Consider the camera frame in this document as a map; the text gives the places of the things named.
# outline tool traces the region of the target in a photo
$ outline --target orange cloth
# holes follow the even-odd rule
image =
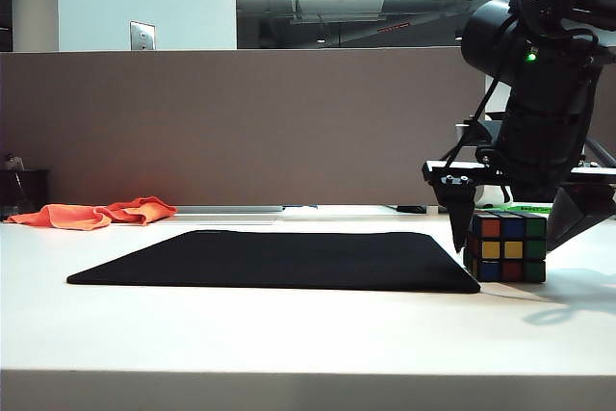
[[[51,226],[70,230],[93,230],[113,222],[146,225],[159,218],[171,217],[177,212],[156,196],[138,197],[130,202],[115,202],[109,206],[76,206],[48,204],[39,212],[7,218],[6,222],[33,226]]]

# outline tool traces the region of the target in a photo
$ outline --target blue square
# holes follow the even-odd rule
[[[479,281],[501,281],[501,264],[482,261],[479,264]]]
[[[504,218],[500,223],[504,238],[523,238],[525,233],[523,218]]]

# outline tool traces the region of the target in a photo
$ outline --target black mouse pad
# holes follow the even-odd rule
[[[417,233],[176,236],[67,278],[71,284],[476,293],[478,283]]]

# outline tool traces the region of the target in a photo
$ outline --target red square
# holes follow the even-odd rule
[[[485,218],[481,221],[481,236],[497,238],[501,235],[501,221],[498,219]]]
[[[522,281],[522,262],[503,262],[502,280],[503,281]]]

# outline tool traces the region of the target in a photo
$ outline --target rubik's cube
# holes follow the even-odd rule
[[[543,283],[545,218],[522,212],[477,212],[464,249],[464,266],[477,281]]]

